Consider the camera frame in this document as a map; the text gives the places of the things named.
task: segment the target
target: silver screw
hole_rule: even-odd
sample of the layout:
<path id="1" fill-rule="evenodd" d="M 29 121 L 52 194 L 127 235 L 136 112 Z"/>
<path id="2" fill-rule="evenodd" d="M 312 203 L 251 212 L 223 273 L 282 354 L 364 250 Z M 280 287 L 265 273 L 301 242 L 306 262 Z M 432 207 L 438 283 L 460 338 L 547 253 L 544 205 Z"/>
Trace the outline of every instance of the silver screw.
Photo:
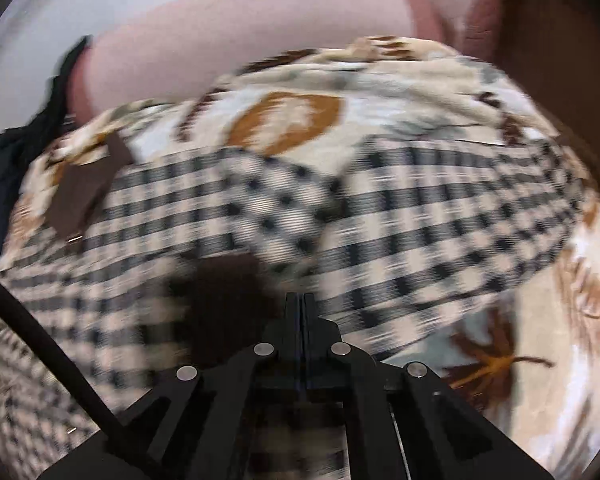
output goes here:
<path id="1" fill-rule="evenodd" d="M 176 377 L 179 378 L 181 381 L 190 381 L 192 379 L 195 379 L 197 374 L 198 371 L 195 367 L 182 366 L 178 368 L 178 371 L 176 372 Z"/>
<path id="2" fill-rule="evenodd" d="M 253 347 L 253 352 L 261 357 L 273 354 L 273 345 L 271 343 L 258 343 Z"/>
<path id="3" fill-rule="evenodd" d="M 419 362 L 409 363 L 407 371 L 409 375 L 413 377 L 424 377 L 427 375 L 427 367 Z"/>
<path id="4" fill-rule="evenodd" d="M 351 347 L 340 341 L 331 345 L 331 351 L 336 355 L 347 355 L 351 352 Z"/>

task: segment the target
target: leaf print blanket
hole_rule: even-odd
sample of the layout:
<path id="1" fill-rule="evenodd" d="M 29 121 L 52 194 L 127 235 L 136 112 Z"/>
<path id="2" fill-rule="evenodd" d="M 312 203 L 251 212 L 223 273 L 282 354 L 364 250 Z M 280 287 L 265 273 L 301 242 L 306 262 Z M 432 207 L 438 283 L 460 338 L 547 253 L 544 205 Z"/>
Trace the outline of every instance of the leaf print blanket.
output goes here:
<path id="1" fill-rule="evenodd" d="M 112 132 L 136 163 L 68 251 L 46 208 Z M 190 361 L 181 255 L 240 251 L 280 297 L 314 292 L 345 341 L 429 365 L 558 480 L 600 448 L 600 193 L 496 67 L 361 38 L 256 62 L 198 102 L 110 110 L 31 165 L 0 281 L 122 410 Z M 0 323 L 3 460 L 33 479 L 94 431 Z M 348 478 L 339 407 L 272 407 L 249 475 Z"/>

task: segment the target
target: black cable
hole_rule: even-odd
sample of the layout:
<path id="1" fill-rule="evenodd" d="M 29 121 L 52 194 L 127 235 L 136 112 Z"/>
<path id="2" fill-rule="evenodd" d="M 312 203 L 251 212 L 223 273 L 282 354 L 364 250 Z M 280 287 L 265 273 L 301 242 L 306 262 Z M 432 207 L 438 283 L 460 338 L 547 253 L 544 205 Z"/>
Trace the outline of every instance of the black cable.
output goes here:
<path id="1" fill-rule="evenodd" d="M 80 404 L 121 458 L 139 467 L 151 478 L 166 478 L 165 472 L 134 444 L 128 431 L 94 391 L 78 367 L 46 333 L 30 312 L 0 284 L 0 318 L 31 348 Z"/>

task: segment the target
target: black and white gingham cloth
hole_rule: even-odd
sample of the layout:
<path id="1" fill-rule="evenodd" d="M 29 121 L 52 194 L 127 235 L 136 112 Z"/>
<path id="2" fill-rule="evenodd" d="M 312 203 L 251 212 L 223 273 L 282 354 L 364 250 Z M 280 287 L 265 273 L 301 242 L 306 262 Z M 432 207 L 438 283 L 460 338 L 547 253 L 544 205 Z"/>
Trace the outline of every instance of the black and white gingham cloth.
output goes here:
<path id="1" fill-rule="evenodd" d="M 322 314 L 377 359 L 551 264 L 582 184 L 550 140 L 367 139 L 317 255 Z"/>
<path id="2" fill-rule="evenodd" d="M 184 358 L 184 313 L 167 290 L 180 253 L 248 247 L 283 273 L 314 257 L 323 314 L 382 358 L 547 266 L 580 210 L 580 184 L 548 140 L 371 137 L 337 199 L 327 177 L 222 151 L 187 150 L 126 168 L 82 252 L 43 227 L 0 273 L 114 410 Z M 334 208 L 340 215 L 328 221 Z M 285 222 L 285 211 L 305 222 Z M 0 390 L 0 447 L 20 478 L 35 478 L 95 430 L 7 328 Z M 273 407 L 250 475 L 347 478 L 339 417 L 336 406 Z"/>

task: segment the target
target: black cloth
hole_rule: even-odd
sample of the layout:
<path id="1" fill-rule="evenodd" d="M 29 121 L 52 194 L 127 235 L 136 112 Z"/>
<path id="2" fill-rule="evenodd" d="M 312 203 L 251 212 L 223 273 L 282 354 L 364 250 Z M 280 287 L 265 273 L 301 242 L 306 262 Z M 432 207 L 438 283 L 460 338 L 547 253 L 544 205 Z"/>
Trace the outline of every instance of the black cloth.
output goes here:
<path id="1" fill-rule="evenodd" d="M 29 165 L 62 131 L 69 77 L 89 40 L 87 36 L 82 38 L 64 57 L 58 75 L 51 81 L 49 98 L 42 111 L 26 126 L 10 128 L 0 134 L 0 254 L 11 210 Z"/>

